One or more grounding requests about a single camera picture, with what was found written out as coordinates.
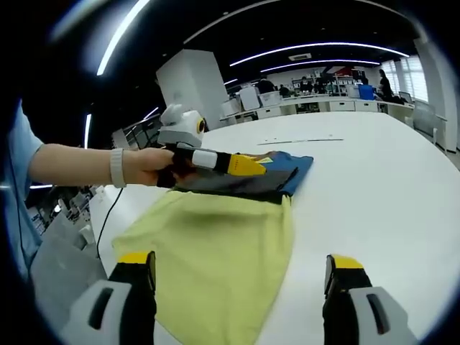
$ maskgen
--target white table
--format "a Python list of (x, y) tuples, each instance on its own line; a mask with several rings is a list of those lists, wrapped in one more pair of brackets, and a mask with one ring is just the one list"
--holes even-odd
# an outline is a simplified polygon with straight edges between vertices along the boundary
[(279, 104), (274, 106), (263, 106), (261, 108), (246, 110), (239, 113), (235, 113), (228, 116), (223, 116), (220, 121), (226, 121), (229, 119), (233, 119), (236, 116), (244, 116), (247, 114), (251, 114), (257, 111), (266, 110), (266, 109), (273, 109), (273, 108), (280, 108), (286, 106), (295, 106), (300, 104), (311, 104), (311, 103), (318, 103), (320, 105), (320, 112), (326, 112), (328, 107), (325, 106), (326, 104), (330, 108), (330, 102), (354, 102), (354, 103), (374, 103), (374, 104), (385, 104), (389, 107), (388, 112), (391, 116), (398, 118), (400, 121), (404, 121), (405, 116), (410, 116), (412, 111), (414, 110), (414, 105), (412, 104), (398, 104), (398, 103), (391, 103), (385, 101), (367, 101), (364, 99), (359, 98), (350, 98), (350, 97), (343, 97), (343, 96), (325, 96), (325, 95), (309, 95), (309, 96), (298, 96), (298, 97), (288, 97), (283, 98)]
[[(258, 145), (284, 139), (343, 141)], [(452, 301), (460, 273), (460, 172), (417, 132), (381, 113), (292, 115), (206, 133), (203, 147), (227, 152), (284, 150), (311, 155), (295, 194), (295, 242), (280, 294), (258, 344), (322, 344), (326, 255), (353, 256), (372, 284), (408, 312), (421, 338)], [(90, 202), (96, 238), (116, 190)], [(130, 185), (113, 209), (101, 258), (115, 265), (111, 240), (165, 191)], [(155, 326), (156, 344), (177, 344)]]

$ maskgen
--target blue cloth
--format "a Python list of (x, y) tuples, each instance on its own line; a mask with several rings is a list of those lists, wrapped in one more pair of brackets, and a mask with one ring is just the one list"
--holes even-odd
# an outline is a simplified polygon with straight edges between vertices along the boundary
[[(4, 217), (6, 219), (10, 247), (16, 259), (19, 273), (25, 280), (28, 278), (32, 260), (42, 243), (41, 237), (35, 229), (25, 205), (25, 199), (29, 193), (31, 182), (27, 176), (27, 170), (33, 155), (42, 144), (32, 133), (29, 120), (22, 112), (21, 105), (19, 105), (13, 127), (8, 133), (9, 147), (7, 149), (9, 152), (5, 154), (5, 176), (0, 189), (6, 202)], [(21, 250), (21, 235), (24, 254)]]
[(270, 155), (273, 162), (262, 163), (267, 170), (292, 170), (297, 168), (297, 173), (289, 179), (289, 181), (282, 188), (282, 192), (293, 196), (295, 190), (303, 181), (305, 175), (313, 164), (313, 157), (295, 157), (291, 156), (287, 152), (278, 151), (273, 155)]

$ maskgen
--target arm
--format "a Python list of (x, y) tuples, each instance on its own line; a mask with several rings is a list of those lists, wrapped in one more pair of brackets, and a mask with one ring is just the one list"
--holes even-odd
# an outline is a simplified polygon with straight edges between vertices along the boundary
[[(126, 184), (156, 185), (157, 171), (171, 165), (173, 153), (165, 149), (124, 150)], [(110, 150), (80, 149), (44, 144), (28, 170), (32, 180), (56, 185), (110, 185)]]

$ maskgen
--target yellow cloth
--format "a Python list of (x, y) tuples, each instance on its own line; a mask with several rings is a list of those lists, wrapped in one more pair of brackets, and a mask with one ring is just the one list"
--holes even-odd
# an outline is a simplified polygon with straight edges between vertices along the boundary
[(290, 199), (170, 191), (113, 245), (155, 251), (157, 320), (182, 344), (253, 344), (290, 259)]

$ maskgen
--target white wristband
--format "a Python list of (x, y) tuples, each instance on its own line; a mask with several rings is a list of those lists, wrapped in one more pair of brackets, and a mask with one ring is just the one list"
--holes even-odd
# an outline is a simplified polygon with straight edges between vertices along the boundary
[(115, 187), (124, 188), (127, 186), (123, 176), (123, 149), (113, 149), (110, 152), (110, 176)]

